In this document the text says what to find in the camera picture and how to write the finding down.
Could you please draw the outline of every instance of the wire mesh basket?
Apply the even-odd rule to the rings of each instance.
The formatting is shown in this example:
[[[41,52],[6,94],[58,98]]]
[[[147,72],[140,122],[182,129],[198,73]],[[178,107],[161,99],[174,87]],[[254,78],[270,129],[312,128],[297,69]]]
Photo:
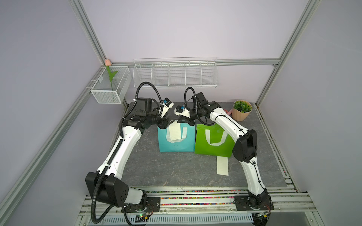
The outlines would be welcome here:
[[[111,72],[118,71],[109,81],[109,75],[104,67],[101,75],[90,90],[98,103],[122,103],[132,77],[127,66],[109,66]]]
[[[218,67],[215,58],[207,60],[177,58],[173,61],[136,59],[133,77],[135,87],[145,81],[151,82],[158,88],[216,87]]]

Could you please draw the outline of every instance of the white robot arm segment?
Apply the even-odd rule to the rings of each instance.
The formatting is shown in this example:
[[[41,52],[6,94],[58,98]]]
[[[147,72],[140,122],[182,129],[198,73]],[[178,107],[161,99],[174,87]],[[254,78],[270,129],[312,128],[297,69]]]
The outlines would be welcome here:
[[[107,156],[107,159],[97,170],[100,172],[103,171],[104,167],[107,166],[108,159],[115,151],[119,141],[123,139],[122,145],[120,146],[117,154],[114,156],[114,159],[105,174],[108,176],[114,174],[114,177],[118,178],[119,180],[122,179],[123,170],[125,169],[126,162],[131,154],[133,147],[136,145],[137,141],[141,138],[141,130],[139,129],[135,129],[134,127],[131,126],[126,126],[123,127],[122,130],[124,137],[121,136],[118,137],[118,140],[114,144],[109,155]]]
[[[248,133],[248,129],[241,126],[235,120],[233,120],[225,111],[219,107],[214,109],[210,113],[210,119],[219,124],[236,142],[240,136],[245,136]],[[245,177],[248,182],[248,190],[254,194],[259,195],[264,191],[264,184],[261,181],[259,169],[257,167],[257,157],[250,159],[249,163],[245,161],[239,161],[243,167]]]

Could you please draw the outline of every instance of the black mounting plate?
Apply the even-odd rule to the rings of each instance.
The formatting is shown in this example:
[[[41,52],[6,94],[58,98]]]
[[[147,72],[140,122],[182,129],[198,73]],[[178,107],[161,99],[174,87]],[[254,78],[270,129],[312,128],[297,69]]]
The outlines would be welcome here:
[[[241,211],[241,210],[255,210],[253,208],[251,208],[251,206],[249,206],[249,201],[248,201],[249,196],[248,195],[237,195],[234,196],[234,204],[236,205],[236,210],[237,211]],[[272,202],[269,203],[269,208],[270,210],[274,210],[274,205]],[[269,210],[268,207],[266,207],[266,205],[263,205],[262,207],[260,207],[260,209],[258,210]]]
[[[160,197],[147,197],[147,209],[142,211],[142,208],[140,208],[139,205],[130,204],[126,207],[126,213],[139,213],[140,211],[142,213],[145,212],[159,212],[160,211],[160,205],[161,205],[161,198]]]

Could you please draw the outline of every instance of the metal vent grille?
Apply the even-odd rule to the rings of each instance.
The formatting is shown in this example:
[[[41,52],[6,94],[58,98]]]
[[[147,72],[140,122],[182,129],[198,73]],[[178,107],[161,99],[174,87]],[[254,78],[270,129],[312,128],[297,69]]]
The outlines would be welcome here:
[[[135,223],[135,215],[129,216],[133,225],[144,225]],[[150,217],[148,225],[160,224],[211,224],[211,223],[252,223],[251,213],[228,213],[228,214],[155,214]],[[107,216],[97,225],[126,225],[124,216]]]

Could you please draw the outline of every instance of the teal shopping bag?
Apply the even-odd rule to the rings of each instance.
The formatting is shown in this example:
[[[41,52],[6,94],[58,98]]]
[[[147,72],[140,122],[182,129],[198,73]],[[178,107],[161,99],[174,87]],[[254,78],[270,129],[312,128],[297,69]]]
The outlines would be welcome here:
[[[195,126],[180,123],[181,139],[171,140],[169,128],[157,127],[160,152],[193,152],[195,150]]]

